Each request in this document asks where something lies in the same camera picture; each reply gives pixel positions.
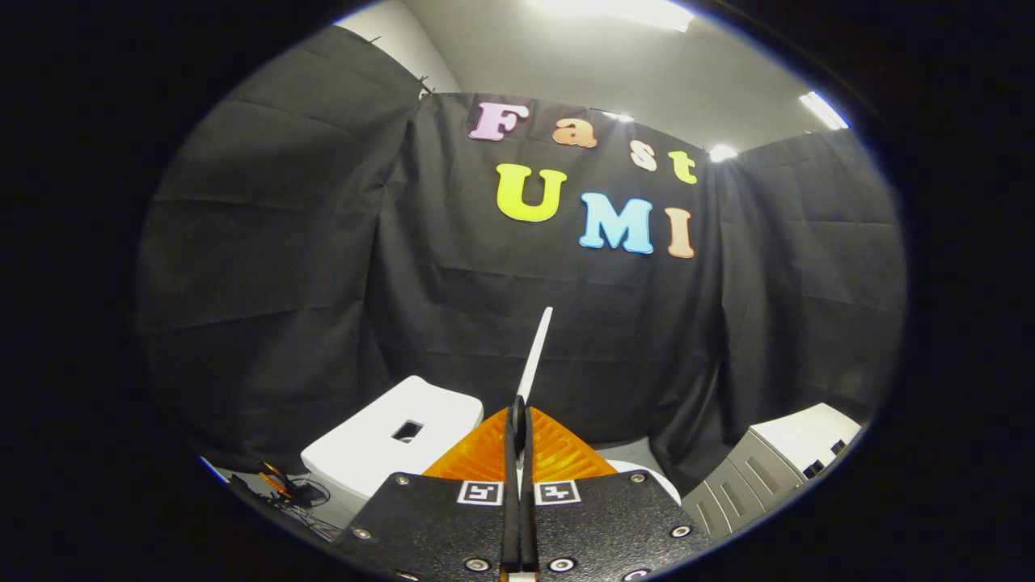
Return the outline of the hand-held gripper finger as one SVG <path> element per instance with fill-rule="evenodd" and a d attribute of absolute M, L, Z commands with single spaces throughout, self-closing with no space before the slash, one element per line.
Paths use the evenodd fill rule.
<path fill-rule="evenodd" d="M 395 472 L 341 530 L 336 558 L 373 581 L 505 581 L 522 568 L 522 397 L 503 410 L 502 481 Z"/>
<path fill-rule="evenodd" d="M 522 563 L 539 581 L 635 581 L 711 550 L 651 470 L 614 468 L 548 413 L 525 416 Z"/>

